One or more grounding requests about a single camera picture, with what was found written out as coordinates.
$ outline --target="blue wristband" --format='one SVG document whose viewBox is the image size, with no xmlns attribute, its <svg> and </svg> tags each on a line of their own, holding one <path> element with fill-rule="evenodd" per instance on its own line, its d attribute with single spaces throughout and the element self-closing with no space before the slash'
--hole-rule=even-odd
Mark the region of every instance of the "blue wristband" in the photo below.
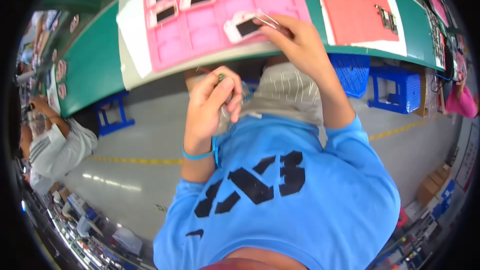
<svg viewBox="0 0 480 270">
<path fill-rule="evenodd" d="M 214 153 L 214 151 L 212 150 L 211 152 L 207 152 L 207 153 L 204 153 L 204 154 L 201 154 L 201 155 L 190 155 L 190 154 L 185 152 L 185 147 L 182 148 L 182 151 L 183 151 L 183 156 L 184 157 L 186 157 L 189 160 L 194 160 L 194 161 L 205 159 L 207 156 L 212 155 Z"/>
</svg>

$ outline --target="blue plastic stool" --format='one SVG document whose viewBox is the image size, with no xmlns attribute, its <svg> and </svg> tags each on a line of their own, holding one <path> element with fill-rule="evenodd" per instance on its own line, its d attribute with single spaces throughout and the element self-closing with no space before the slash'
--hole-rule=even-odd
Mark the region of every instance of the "blue plastic stool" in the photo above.
<svg viewBox="0 0 480 270">
<path fill-rule="evenodd" d="M 330 63 L 342 84 L 345 94 L 361 98 L 367 91 L 370 57 L 360 54 L 330 53 Z"/>
<path fill-rule="evenodd" d="M 98 126 L 100 127 L 100 133 L 98 134 L 99 137 L 106 136 L 108 134 L 111 134 L 114 131 L 124 129 L 126 127 L 135 125 L 135 119 L 130 119 L 127 120 L 125 117 L 125 110 L 123 109 L 123 97 L 127 96 L 128 92 L 127 91 L 122 91 L 117 94 L 113 94 L 111 96 L 108 96 L 99 102 L 95 103 L 95 111 L 96 111 L 96 117 L 98 120 Z M 120 111 L 120 117 L 121 117 L 121 122 L 120 123 L 109 123 L 107 119 L 107 114 L 105 113 L 105 110 L 103 110 L 101 107 L 107 104 L 112 104 L 115 101 L 118 101 L 118 109 Z M 102 121 L 100 120 L 99 112 L 102 112 L 103 115 L 103 121 L 105 122 L 105 125 L 102 125 Z"/>
<path fill-rule="evenodd" d="M 407 69 L 385 65 L 370 67 L 370 76 L 373 78 L 374 100 L 368 101 L 369 107 L 392 111 L 400 114 L 409 114 L 420 107 L 420 75 Z M 394 81 L 395 94 L 389 94 L 387 101 L 378 100 L 378 78 Z"/>
</svg>

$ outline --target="pink tray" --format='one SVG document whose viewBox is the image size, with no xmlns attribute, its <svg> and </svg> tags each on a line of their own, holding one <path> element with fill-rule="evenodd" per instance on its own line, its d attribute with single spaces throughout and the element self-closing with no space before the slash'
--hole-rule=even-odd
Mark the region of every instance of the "pink tray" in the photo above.
<svg viewBox="0 0 480 270">
<path fill-rule="evenodd" d="M 143 0 L 148 49 L 153 72 L 201 57 L 209 53 L 222 51 L 237 44 L 227 38 L 223 27 L 239 11 L 261 10 L 265 14 L 283 14 L 311 22 L 305 0 L 215 0 L 186 11 L 178 11 L 156 27 L 149 21 L 151 12 L 172 0 Z M 175 0 L 177 9 L 181 0 Z M 240 42 L 240 45 L 265 41 L 263 36 L 253 36 Z"/>
</svg>

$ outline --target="nike swoosh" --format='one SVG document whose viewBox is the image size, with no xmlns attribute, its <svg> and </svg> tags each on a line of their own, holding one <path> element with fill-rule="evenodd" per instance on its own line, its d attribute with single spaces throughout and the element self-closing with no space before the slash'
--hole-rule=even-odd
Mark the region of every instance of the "nike swoosh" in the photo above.
<svg viewBox="0 0 480 270">
<path fill-rule="evenodd" d="M 204 236 L 204 230 L 199 229 L 198 231 L 192 231 L 185 235 L 185 237 L 189 237 L 189 236 L 200 236 L 200 239 L 201 239 Z"/>
</svg>

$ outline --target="gray floor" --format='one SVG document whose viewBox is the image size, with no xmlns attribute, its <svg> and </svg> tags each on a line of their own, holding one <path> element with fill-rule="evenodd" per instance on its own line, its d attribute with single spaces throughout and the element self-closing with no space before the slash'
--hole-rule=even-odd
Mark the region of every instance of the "gray floor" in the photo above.
<svg viewBox="0 0 480 270">
<path fill-rule="evenodd" d="M 362 99 L 351 99 L 369 136 L 422 121 L 415 114 L 397 114 L 369 108 L 371 81 Z M 127 117 L 135 126 L 99 139 L 94 155 L 137 159 L 181 159 L 183 132 L 189 96 L 183 75 L 172 75 L 134 89 L 125 99 Z M 116 109 L 109 118 L 116 117 Z M 414 198 L 423 177 L 446 157 L 460 121 L 439 115 L 429 122 L 371 142 L 399 189 L 402 206 Z M 325 133 L 320 140 L 325 143 Z M 87 159 L 64 180 L 91 206 L 113 223 L 129 228 L 144 240 L 144 258 L 151 255 L 151 242 L 165 221 L 180 179 L 178 164 L 142 164 Z"/>
</svg>

